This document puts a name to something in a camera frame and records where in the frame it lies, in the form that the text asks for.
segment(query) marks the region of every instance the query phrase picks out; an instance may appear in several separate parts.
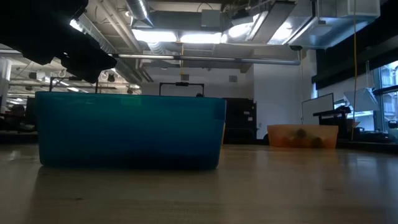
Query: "white wall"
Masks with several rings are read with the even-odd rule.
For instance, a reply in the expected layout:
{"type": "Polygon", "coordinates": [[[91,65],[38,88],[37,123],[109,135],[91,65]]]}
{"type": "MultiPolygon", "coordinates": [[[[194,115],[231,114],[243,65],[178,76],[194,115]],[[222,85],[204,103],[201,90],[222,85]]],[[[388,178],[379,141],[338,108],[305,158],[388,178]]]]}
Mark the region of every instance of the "white wall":
{"type": "MultiPolygon", "coordinates": [[[[147,68],[154,83],[143,83],[143,95],[158,95],[160,82],[180,82],[180,69],[147,68]]],[[[202,68],[184,68],[184,74],[190,75],[189,83],[204,83],[205,96],[217,98],[253,98],[252,80],[246,79],[246,74],[239,69],[213,68],[210,71],[202,68]],[[238,82],[230,83],[229,76],[236,75],[238,82]]],[[[201,93],[200,86],[163,85],[162,95],[167,96],[196,96],[201,93]]]]}
{"type": "Polygon", "coordinates": [[[299,66],[254,65],[254,100],[257,102],[257,138],[272,124],[301,124],[299,66]]]}

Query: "black object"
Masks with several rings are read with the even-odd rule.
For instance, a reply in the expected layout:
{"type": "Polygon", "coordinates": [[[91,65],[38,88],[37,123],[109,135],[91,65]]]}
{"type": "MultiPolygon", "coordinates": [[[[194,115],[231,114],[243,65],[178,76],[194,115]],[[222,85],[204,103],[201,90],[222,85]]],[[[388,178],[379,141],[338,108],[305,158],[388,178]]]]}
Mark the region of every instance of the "black object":
{"type": "Polygon", "coordinates": [[[90,35],[69,25],[85,11],[88,0],[7,1],[0,8],[0,43],[45,65],[54,57],[67,72],[95,83],[102,70],[113,68],[116,60],[101,50],[90,35]]]}
{"type": "Polygon", "coordinates": [[[29,77],[30,79],[36,80],[36,79],[37,79],[37,73],[35,73],[35,72],[29,72],[28,77],[29,77]]]}
{"type": "Polygon", "coordinates": [[[394,136],[382,131],[354,131],[354,140],[358,142],[392,143],[394,136]]]}
{"type": "Polygon", "coordinates": [[[26,101],[25,118],[29,124],[36,125],[35,98],[29,97],[26,101]]]}
{"type": "Polygon", "coordinates": [[[159,96],[162,95],[162,85],[175,85],[175,86],[190,86],[190,85],[200,85],[201,86],[201,94],[205,95],[205,84],[201,83],[187,83],[187,82],[176,82],[176,83],[159,83],[159,96]]]}
{"type": "Polygon", "coordinates": [[[390,129],[398,128],[398,121],[389,121],[388,128],[390,128],[390,129]]]}
{"type": "Polygon", "coordinates": [[[226,119],[224,143],[252,142],[257,139],[257,106],[253,99],[224,98],[226,119]]]}
{"type": "Polygon", "coordinates": [[[113,74],[109,74],[108,75],[108,82],[114,82],[114,75],[113,74]]]}
{"type": "Polygon", "coordinates": [[[320,113],[314,113],[314,116],[318,116],[319,125],[334,125],[338,126],[338,139],[351,139],[351,135],[347,130],[347,117],[346,113],[350,113],[349,107],[340,107],[336,110],[324,111],[320,113]]]}
{"type": "Polygon", "coordinates": [[[97,80],[97,82],[95,83],[95,93],[97,93],[98,92],[98,80],[97,80]]]}

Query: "table surface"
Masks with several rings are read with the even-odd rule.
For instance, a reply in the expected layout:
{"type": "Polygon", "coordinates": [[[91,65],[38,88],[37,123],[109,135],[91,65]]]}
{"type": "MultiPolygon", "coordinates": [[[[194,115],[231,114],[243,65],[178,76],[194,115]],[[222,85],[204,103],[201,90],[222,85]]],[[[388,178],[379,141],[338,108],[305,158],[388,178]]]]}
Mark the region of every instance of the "table surface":
{"type": "Polygon", "coordinates": [[[211,171],[42,167],[0,145],[0,223],[398,223],[398,157],[224,146],[211,171]]]}

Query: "hanging cable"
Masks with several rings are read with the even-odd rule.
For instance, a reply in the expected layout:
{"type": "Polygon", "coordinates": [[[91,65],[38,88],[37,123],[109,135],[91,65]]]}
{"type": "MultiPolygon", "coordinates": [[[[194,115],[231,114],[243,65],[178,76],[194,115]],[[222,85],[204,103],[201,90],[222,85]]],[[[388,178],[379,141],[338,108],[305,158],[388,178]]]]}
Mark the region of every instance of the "hanging cable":
{"type": "Polygon", "coordinates": [[[351,141],[354,140],[357,77],[358,77],[358,62],[356,58],[356,0],[354,0],[354,105],[353,105],[353,126],[351,128],[351,141]]]}
{"type": "Polygon", "coordinates": [[[198,9],[197,9],[197,12],[199,12],[200,6],[203,5],[203,4],[208,5],[208,6],[210,7],[211,10],[214,10],[213,7],[212,7],[210,4],[205,3],[205,2],[202,2],[202,3],[199,4],[198,9]]]}
{"type": "MultiPolygon", "coordinates": [[[[301,97],[300,97],[300,99],[301,99],[301,102],[303,102],[304,101],[304,98],[303,98],[303,80],[304,80],[304,72],[303,72],[303,63],[302,63],[302,61],[303,61],[303,49],[300,49],[298,52],[298,59],[300,60],[300,73],[301,73],[301,81],[300,81],[300,86],[301,86],[301,91],[300,91],[300,94],[301,94],[301,97]]],[[[301,104],[301,124],[303,124],[303,104],[301,104]]]]}
{"type": "MultiPolygon", "coordinates": [[[[182,49],[181,49],[181,56],[183,56],[184,55],[184,43],[182,43],[182,49]]],[[[180,69],[180,75],[183,75],[184,74],[184,72],[183,72],[183,65],[184,65],[184,61],[183,60],[181,60],[181,69],[180,69]]]]}

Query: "ceiling light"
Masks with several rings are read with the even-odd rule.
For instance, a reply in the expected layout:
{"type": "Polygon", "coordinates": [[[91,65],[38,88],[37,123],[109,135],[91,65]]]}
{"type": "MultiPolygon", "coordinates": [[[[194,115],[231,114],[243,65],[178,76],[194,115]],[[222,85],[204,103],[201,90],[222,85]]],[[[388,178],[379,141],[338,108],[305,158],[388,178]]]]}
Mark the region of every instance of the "ceiling light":
{"type": "Polygon", "coordinates": [[[181,37],[181,42],[190,44],[219,44],[221,41],[221,33],[215,34],[185,34],[181,37]]]}
{"type": "Polygon", "coordinates": [[[171,31],[144,31],[133,29],[132,33],[136,36],[137,40],[145,41],[147,43],[177,41],[175,33],[171,31]]]}
{"type": "Polygon", "coordinates": [[[275,32],[274,36],[272,36],[271,40],[284,40],[292,34],[292,25],[288,22],[283,23],[278,30],[275,32]]]}
{"type": "Polygon", "coordinates": [[[80,32],[83,32],[83,28],[81,28],[81,27],[79,26],[79,24],[77,23],[76,20],[72,19],[72,20],[70,21],[69,25],[72,26],[73,28],[75,28],[76,30],[78,30],[78,31],[80,31],[80,32]]]}
{"type": "Polygon", "coordinates": [[[225,44],[228,41],[228,36],[226,34],[223,34],[223,36],[221,37],[221,43],[225,44]]]}
{"type": "Polygon", "coordinates": [[[70,88],[68,88],[68,90],[71,90],[71,91],[79,91],[79,89],[77,89],[77,88],[75,88],[75,87],[70,87],[70,88]]]}
{"type": "Polygon", "coordinates": [[[69,86],[69,84],[67,84],[67,83],[64,83],[64,82],[60,82],[62,85],[65,85],[65,86],[69,86]]]}
{"type": "Polygon", "coordinates": [[[131,85],[130,85],[130,88],[140,88],[140,86],[137,85],[137,84],[131,84],[131,85]]]}
{"type": "Polygon", "coordinates": [[[232,38],[239,37],[243,34],[247,34],[250,31],[251,26],[253,25],[252,22],[248,22],[245,24],[236,25],[229,29],[228,34],[232,38]]]}

